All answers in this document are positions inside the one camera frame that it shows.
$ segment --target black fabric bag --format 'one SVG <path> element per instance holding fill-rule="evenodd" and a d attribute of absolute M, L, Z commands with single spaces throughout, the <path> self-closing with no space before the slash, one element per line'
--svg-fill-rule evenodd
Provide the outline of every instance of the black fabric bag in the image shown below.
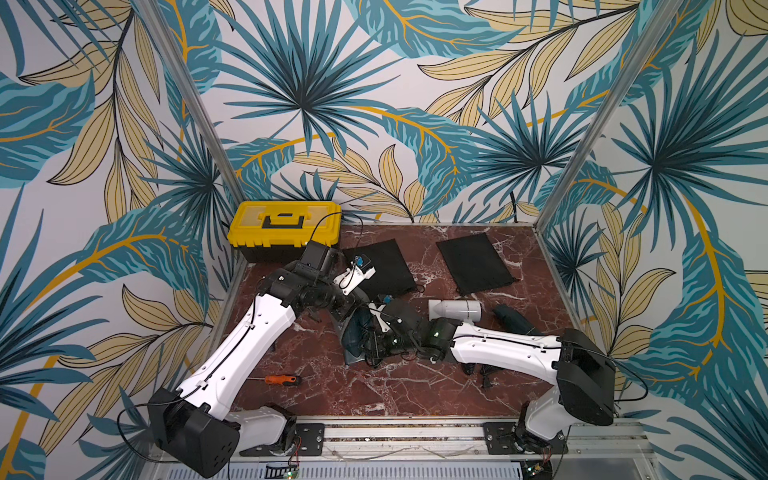
<path fill-rule="evenodd" d="M 515 281 L 485 233 L 438 242 L 437 247 L 462 296 Z"/>
<path fill-rule="evenodd" d="M 416 290 L 416 282 L 405 259 L 402 258 L 396 240 L 347 248 L 343 252 L 349 261 L 352 261 L 355 255 L 365 255 L 376 268 L 376 273 L 371 278 L 363 280 L 359 286 L 371 299 L 378 295 L 400 296 Z"/>

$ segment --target tropical leaf wallpaper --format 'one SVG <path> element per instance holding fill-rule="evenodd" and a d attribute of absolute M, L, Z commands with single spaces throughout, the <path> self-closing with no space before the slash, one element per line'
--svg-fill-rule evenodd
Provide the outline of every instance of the tropical leaf wallpaper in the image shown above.
<path fill-rule="evenodd" d="M 161 7 L 205 91 L 213 8 Z M 203 362 L 234 206 L 131 2 L 0 18 L 0 478 L 137 478 L 115 418 Z M 147 452 L 141 415 L 121 423 Z"/>
<path fill-rule="evenodd" d="M 158 0 L 247 198 L 395 223 L 535 221 L 661 2 Z M 137 478 L 235 206 L 131 2 L 0 19 L 0 480 Z M 768 478 L 766 33 L 685 0 L 544 231 L 671 479 Z"/>
<path fill-rule="evenodd" d="M 768 478 L 766 34 L 764 2 L 683 2 L 544 231 L 672 480 Z"/>
<path fill-rule="evenodd" d="M 316 174 L 369 221 L 533 221 L 658 2 L 231 0 L 190 72 L 250 199 Z"/>

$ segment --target marble surface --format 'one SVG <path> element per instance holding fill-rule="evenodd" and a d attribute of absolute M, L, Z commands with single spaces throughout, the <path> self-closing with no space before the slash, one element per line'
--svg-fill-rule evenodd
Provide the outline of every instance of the marble surface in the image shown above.
<path fill-rule="evenodd" d="M 357 243 L 359 227 L 343 226 L 341 247 Z M 480 326 L 502 329 L 492 309 L 504 303 L 521 312 L 544 333 L 559 333 L 571 321 L 530 227 L 427 227 L 366 225 L 360 245 L 396 239 L 417 284 L 424 291 L 404 296 L 427 316 L 427 299 L 457 299 L 456 285 L 435 242 L 487 233 L 495 249 L 520 281 L 466 298 L 483 305 Z M 260 279 L 279 267 L 275 263 L 249 266 L 227 325 L 231 331 L 253 301 Z M 518 372 L 491 374 L 493 386 L 483 389 L 478 372 L 467 376 L 459 364 L 428 360 L 387 359 L 378 369 L 364 362 L 345 366 L 343 349 L 329 316 L 319 323 L 306 313 L 277 340 L 253 376 L 295 374 L 297 387 L 268 386 L 248 380 L 233 409 L 257 409 L 274 403 L 297 415 L 517 415 L 522 403 L 536 399 L 549 385 Z"/>

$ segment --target yellow toolbox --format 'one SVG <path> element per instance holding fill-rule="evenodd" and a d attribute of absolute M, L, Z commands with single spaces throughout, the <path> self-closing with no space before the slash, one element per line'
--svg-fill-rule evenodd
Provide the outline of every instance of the yellow toolbox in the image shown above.
<path fill-rule="evenodd" d="M 315 227 L 312 240 L 328 247 L 337 245 L 341 207 L 322 201 L 243 202 L 227 239 L 249 263 L 288 263 L 301 257 Z"/>

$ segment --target black cable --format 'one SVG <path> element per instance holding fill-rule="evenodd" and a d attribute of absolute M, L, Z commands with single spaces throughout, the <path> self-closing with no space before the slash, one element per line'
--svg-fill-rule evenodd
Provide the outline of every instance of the black cable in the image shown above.
<path fill-rule="evenodd" d="M 251 321 L 253 321 L 253 316 L 254 316 L 255 314 L 256 314 L 256 299 L 253 299 L 253 308 L 252 308 L 252 310 L 251 310 Z M 207 382 L 207 381 L 210 379 L 210 377 L 214 375 L 214 373 L 215 373 L 215 372 L 216 372 L 216 370 L 217 370 L 217 369 L 218 369 L 218 368 L 221 366 L 221 364 L 222 364 L 222 363 L 224 363 L 225 361 L 227 361 L 227 359 L 230 357 L 230 355 L 232 354 L 232 352 L 233 352 L 233 351 L 235 351 L 235 350 L 237 349 L 237 347 L 238 347 L 238 346 L 240 346 L 240 344 L 243 342 L 243 340 L 245 339 L 245 336 L 248 334 L 248 332 L 249 332 L 250 330 L 251 330 L 251 329 L 246 329 L 246 330 L 245 330 L 245 333 L 243 334 L 243 336 L 241 336 L 241 337 L 240 337 L 240 340 L 238 340 L 238 341 L 237 341 L 237 343 L 236 343 L 236 344 L 235 344 L 235 346 L 232 348 L 232 350 L 230 350 L 230 351 L 229 351 L 229 352 L 228 352 L 228 353 L 227 353 L 227 354 L 224 356 L 224 358 L 223 358 L 223 359 L 222 359 L 222 360 L 221 360 L 221 361 L 218 363 L 218 365 L 216 365 L 216 367 L 215 367 L 213 370 L 211 370 L 211 371 L 210 371 L 210 373 L 208 373 L 208 376 L 207 376 L 207 377 L 205 377 L 205 380 L 203 380 L 204 382 Z M 131 408 L 133 408 L 133 409 L 136 409 L 136 413 L 138 413 L 138 408 L 139 408 L 139 407 L 141 407 L 141 406 L 163 406 L 163 405 L 173 405 L 173 404 L 176 404 L 176 403 L 179 403 L 179 402 L 181 402 L 182 400 L 185 400 L 185 399 L 189 398 L 189 397 L 190 397 L 190 396 L 191 396 L 193 393 L 195 393 L 195 392 L 196 392 L 197 390 L 199 390 L 200 388 L 201 388 L 201 387 L 198 385 L 198 386 L 196 386 L 196 387 L 194 388 L 194 390 L 192 390 L 191 392 L 189 392 L 189 393 L 188 393 L 188 394 L 186 394 L 185 396 L 183 396 L 183 397 L 181 397 L 181 398 L 179 398 L 179 399 L 174 399 L 174 400 L 171 400 L 171 401 L 169 401 L 169 402 L 160 402 L 160 403 L 149 403 L 149 402 L 147 402 L 147 403 L 139 403 L 138 405 L 134 405 L 134 406 L 133 406 L 133 407 L 131 407 Z M 122 410 L 120 411 L 120 413 L 118 413 L 118 418 L 117 418 L 117 420 L 116 420 L 116 421 L 117 421 L 117 424 L 118 424 L 118 433 L 120 434 L 120 437 L 123 439 L 123 442 L 125 443 L 125 445 L 127 445 L 127 446 L 128 446 L 128 448 L 129 448 L 129 449 L 130 449 L 130 450 L 131 450 L 133 453 L 135 453 L 136 455 L 138 455 L 140 458 L 142 458 L 143 460 L 145 460 L 145 461 L 147 461 L 147 462 L 151 462 L 151 463 L 178 463 L 178 462 L 179 462 L 178 460 L 155 460 L 155 459 L 153 459 L 153 458 L 149 458 L 149 457 L 147 457 L 147 456 L 143 455 L 143 454 L 142 454 L 141 452 L 139 452 L 137 449 L 135 449 L 133 445 L 131 445 L 131 443 L 128 441 L 128 438 L 127 438 L 127 437 L 125 436 L 125 434 L 123 433 L 123 429 L 120 427 L 120 417 L 121 417 L 121 416 L 122 416 L 124 413 L 126 413 L 127 411 L 128 411 L 128 408 L 122 409 Z M 229 463 L 227 463 L 227 474 L 228 474 L 228 472 L 229 472 Z"/>
<path fill-rule="evenodd" d="M 501 340 L 502 342 L 517 343 L 518 345 L 530 346 L 530 347 L 532 347 L 534 349 L 539 349 L 539 350 L 559 350 L 559 349 L 563 348 L 561 346 L 538 346 L 538 345 L 534 345 L 532 343 L 518 342 L 517 340 L 510 340 L 510 339 L 505 339 L 505 338 L 499 338 L 497 336 L 459 335 L 459 336 L 453 337 L 453 340 L 463 339 L 463 338 Z"/>
<path fill-rule="evenodd" d="M 639 379 L 643 383 L 643 388 L 645 388 L 645 393 L 643 393 L 642 396 L 639 396 L 636 399 L 617 399 L 617 400 L 614 400 L 614 402 L 637 402 L 638 400 L 642 400 L 642 399 L 644 399 L 644 398 L 646 398 L 648 396 L 648 392 L 650 391 L 650 387 L 648 387 L 648 384 L 645 382 L 645 379 L 643 377 L 639 376 L 633 369 L 631 369 L 628 366 L 624 365 L 622 362 L 619 362 L 616 359 L 611 358 L 610 356 L 608 356 L 608 355 L 606 355 L 606 354 L 604 354 L 602 352 L 597 352 L 595 350 L 585 349 L 583 346 L 581 346 L 581 345 L 579 345 L 577 343 L 574 343 L 574 342 L 568 342 L 566 340 L 564 343 L 572 345 L 573 347 L 576 347 L 576 348 L 578 348 L 580 350 L 584 350 L 585 352 L 593 353 L 593 354 L 595 354 L 597 356 L 601 356 L 604 359 L 607 359 L 608 361 L 612 362 L 614 365 L 619 366 L 619 367 L 627 370 L 635 378 Z"/>
<path fill-rule="evenodd" d="M 563 451 L 560 454 L 560 460 L 558 461 L 558 467 L 554 470 L 552 473 L 552 477 L 549 480 L 554 480 L 554 476 L 558 474 L 560 471 L 560 465 L 563 465 L 563 457 L 565 457 L 565 448 L 568 446 L 568 437 L 571 436 L 571 427 L 573 425 L 568 426 L 568 433 L 565 435 L 565 440 L 563 441 Z"/>
<path fill-rule="evenodd" d="M 333 212 L 333 213 L 331 213 L 331 214 L 327 214 L 326 216 L 324 216 L 323 218 L 321 218 L 321 219 L 320 219 L 320 221 L 319 221 L 319 222 L 317 222 L 317 224 L 315 225 L 315 229 L 314 229 L 314 230 L 312 230 L 312 235 L 310 235 L 310 239 L 309 239 L 309 241 L 307 241 L 307 243 L 311 242 L 311 241 L 312 241 L 312 239 L 315 237 L 315 232 L 317 231 L 317 227 L 319 227 L 319 226 L 320 226 L 320 224 L 323 222 L 323 220 L 325 220 L 325 219 L 326 219 L 326 218 L 328 218 L 328 217 L 332 217 L 333 215 L 341 215 L 341 212 L 340 212 L 340 211 L 338 211 L 338 212 Z"/>
<path fill-rule="evenodd" d="M 136 410 L 136 413 L 138 413 L 138 408 L 139 408 L 139 407 L 145 407 L 145 406 L 150 406 L 150 405 L 152 405 L 152 406 L 173 405 L 174 403 L 179 403 L 179 402 L 181 402 L 182 400 L 186 399 L 187 397 L 189 397 L 190 395 L 192 395 L 193 393 L 195 393 L 195 392 L 196 392 L 197 390 L 199 390 L 199 389 L 200 389 L 200 387 L 199 387 L 199 386 L 197 386 L 197 387 L 196 387 L 194 390 L 192 390 L 191 392 L 189 392 L 189 393 L 188 393 L 188 394 L 186 394 L 185 396 L 181 397 L 180 399 L 171 400 L 170 402 L 160 402 L 160 403 L 139 403 L 138 405 L 134 405 L 134 406 L 132 406 L 132 407 L 129 407 L 129 408 L 135 409 L 135 410 Z M 133 445 L 131 445 L 131 443 L 128 441 L 128 438 L 126 438 L 125 434 L 123 433 L 123 429 L 120 427 L 120 417 L 121 417 L 121 416 L 122 416 L 124 413 L 126 413 L 127 411 L 128 411 L 128 408 L 122 409 L 122 410 L 120 411 L 120 413 L 118 413 L 118 418 L 117 418 L 117 420 L 116 420 L 116 422 L 118 423 L 118 433 L 120 434 L 120 437 L 123 439 L 123 442 L 125 442 L 125 445 L 127 445 L 127 446 L 128 446 L 128 448 L 129 448 L 129 449 L 130 449 L 130 450 L 131 450 L 133 453 L 135 453 L 136 455 L 138 455 L 138 456 L 139 456 L 139 458 L 142 458 L 143 460 L 145 460 L 145 461 L 147 461 L 147 462 L 152 462 L 152 463 L 178 463 L 178 462 L 179 462 L 178 460 L 155 460 L 154 458 L 149 458 L 149 457 L 145 456 L 144 454 L 142 454 L 141 452 L 139 452 L 137 449 L 135 449 Z"/>

